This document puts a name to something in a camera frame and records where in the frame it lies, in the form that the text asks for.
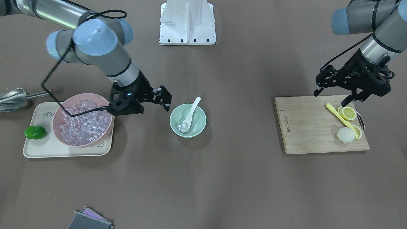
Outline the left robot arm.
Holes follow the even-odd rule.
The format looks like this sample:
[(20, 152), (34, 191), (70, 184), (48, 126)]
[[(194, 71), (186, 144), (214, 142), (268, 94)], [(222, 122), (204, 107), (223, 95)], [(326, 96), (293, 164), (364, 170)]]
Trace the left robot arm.
[(347, 7), (337, 9), (331, 19), (334, 34), (367, 32), (368, 36), (342, 68), (337, 70), (330, 62), (320, 68), (314, 96), (327, 87), (350, 90), (341, 102), (344, 107), (352, 101), (365, 101), (371, 94), (388, 94), (395, 76), (388, 64), (407, 46), (406, 9), (405, 0), (352, 0)]

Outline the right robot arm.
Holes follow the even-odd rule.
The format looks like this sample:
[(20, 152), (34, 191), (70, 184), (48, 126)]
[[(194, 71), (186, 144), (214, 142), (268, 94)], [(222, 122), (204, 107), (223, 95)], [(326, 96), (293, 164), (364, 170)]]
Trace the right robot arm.
[(47, 51), (57, 60), (42, 81), (42, 88), (61, 62), (97, 66), (112, 82), (109, 104), (93, 111), (118, 115), (144, 112), (143, 102), (159, 104), (169, 111), (172, 96), (164, 86), (154, 89), (124, 46), (133, 39), (126, 12), (96, 12), (68, 0), (2, 0), (1, 16), (24, 14), (60, 25), (51, 33)]

